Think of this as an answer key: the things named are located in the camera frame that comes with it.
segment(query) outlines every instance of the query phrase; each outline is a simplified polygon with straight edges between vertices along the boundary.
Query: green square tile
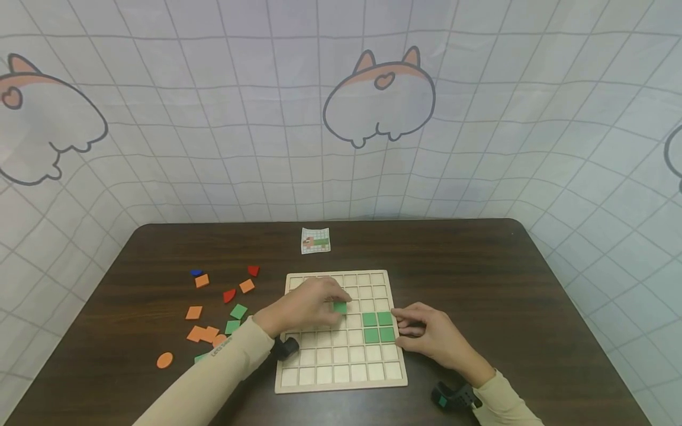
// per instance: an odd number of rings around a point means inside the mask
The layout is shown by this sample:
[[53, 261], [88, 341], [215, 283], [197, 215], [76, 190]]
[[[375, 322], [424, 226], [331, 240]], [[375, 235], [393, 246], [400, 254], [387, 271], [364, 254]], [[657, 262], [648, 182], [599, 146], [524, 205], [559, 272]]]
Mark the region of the green square tile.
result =
[[379, 329], [379, 335], [382, 342], [396, 341], [396, 335], [393, 332], [393, 327], [382, 327]]
[[225, 334], [227, 335], [234, 333], [237, 331], [240, 325], [241, 323], [239, 321], [228, 321], [227, 325], [225, 326]]
[[376, 327], [376, 314], [374, 312], [365, 312], [362, 314], [362, 326]]
[[365, 343], [379, 343], [379, 332], [376, 329], [364, 329]]
[[206, 352], [206, 353], [203, 354], [203, 355], [197, 355], [197, 356], [195, 356], [195, 357], [194, 357], [194, 363], [196, 364], [197, 362], [201, 361], [201, 359], [202, 359], [204, 356], [208, 355], [208, 354], [210, 354], [210, 352]]
[[379, 325], [393, 325], [393, 316], [390, 312], [377, 312], [379, 317]]
[[241, 318], [246, 314], [247, 308], [244, 305], [237, 304], [234, 309], [232, 309], [232, 312], [230, 313], [231, 316], [235, 317], [238, 320], [241, 320]]
[[334, 302], [333, 307], [334, 312], [340, 312], [341, 314], [346, 314], [348, 312], [346, 302]]

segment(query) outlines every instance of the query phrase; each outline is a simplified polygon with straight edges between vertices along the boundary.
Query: wooden puzzle board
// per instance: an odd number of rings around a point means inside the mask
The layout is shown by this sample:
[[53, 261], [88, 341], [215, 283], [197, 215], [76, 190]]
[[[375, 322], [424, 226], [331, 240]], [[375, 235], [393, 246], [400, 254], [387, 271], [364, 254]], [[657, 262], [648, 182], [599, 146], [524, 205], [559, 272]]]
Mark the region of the wooden puzzle board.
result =
[[[388, 272], [336, 271], [290, 273], [286, 276], [288, 293], [311, 277], [332, 277], [346, 290], [353, 301], [346, 305], [347, 314], [335, 327], [316, 327], [291, 331], [282, 339], [294, 337], [299, 352], [277, 362], [275, 393], [339, 391], [344, 389], [385, 388], [407, 386], [407, 373], [402, 349], [390, 340], [398, 336], [398, 323], [391, 316], [390, 325], [365, 326], [362, 314], [390, 312], [394, 307]], [[366, 343], [366, 331], [381, 331], [380, 340]]]

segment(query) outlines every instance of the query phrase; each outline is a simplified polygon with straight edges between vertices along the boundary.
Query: left hand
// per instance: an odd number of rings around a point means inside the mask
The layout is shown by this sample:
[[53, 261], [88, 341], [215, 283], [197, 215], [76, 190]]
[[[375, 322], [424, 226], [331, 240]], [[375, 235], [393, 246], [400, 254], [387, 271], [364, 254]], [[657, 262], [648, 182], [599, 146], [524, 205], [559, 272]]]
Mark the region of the left hand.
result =
[[272, 305], [256, 312], [253, 320], [268, 336], [315, 325], [334, 325], [341, 314], [327, 309], [329, 299], [350, 302], [352, 298], [334, 278], [310, 278]]

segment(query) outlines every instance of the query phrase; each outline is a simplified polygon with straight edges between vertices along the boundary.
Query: corgi ear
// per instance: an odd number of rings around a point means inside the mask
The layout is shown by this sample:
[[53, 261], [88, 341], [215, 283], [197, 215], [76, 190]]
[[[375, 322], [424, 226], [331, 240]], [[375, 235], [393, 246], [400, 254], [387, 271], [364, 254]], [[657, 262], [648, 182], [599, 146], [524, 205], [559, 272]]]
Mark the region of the corgi ear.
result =
[[17, 72], [32, 72], [32, 73], [40, 73], [38, 68], [32, 64], [28, 59], [24, 58], [21, 55], [17, 55], [16, 53], [10, 53], [7, 56], [7, 62], [10, 64], [10, 72], [11, 73], [17, 73]]
[[415, 67], [419, 67], [421, 64], [421, 57], [419, 56], [419, 48], [412, 46], [407, 49], [405, 56], [402, 57], [403, 62], [411, 63]]
[[360, 59], [357, 60], [357, 63], [355, 64], [355, 69], [353, 70], [353, 74], [357, 74], [362, 70], [366, 70], [369, 67], [373, 67], [376, 65], [376, 60], [374, 60], [374, 53], [372, 53], [371, 50], [367, 49], [364, 52], [362, 52], [362, 55], [360, 55]]

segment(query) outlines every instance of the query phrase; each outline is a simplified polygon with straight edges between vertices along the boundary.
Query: orange circle tile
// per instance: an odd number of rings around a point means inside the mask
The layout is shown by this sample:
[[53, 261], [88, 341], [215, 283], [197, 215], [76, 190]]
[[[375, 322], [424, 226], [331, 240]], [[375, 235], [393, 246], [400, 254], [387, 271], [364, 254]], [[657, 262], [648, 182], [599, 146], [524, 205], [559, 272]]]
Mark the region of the orange circle tile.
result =
[[224, 334], [219, 334], [213, 339], [213, 347], [215, 348], [216, 346], [220, 345], [223, 341], [227, 339], [227, 336]]
[[156, 366], [159, 368], [166, 368], [173, 362], [173, 354], [170, 352], [164, 352], [156, 360]]

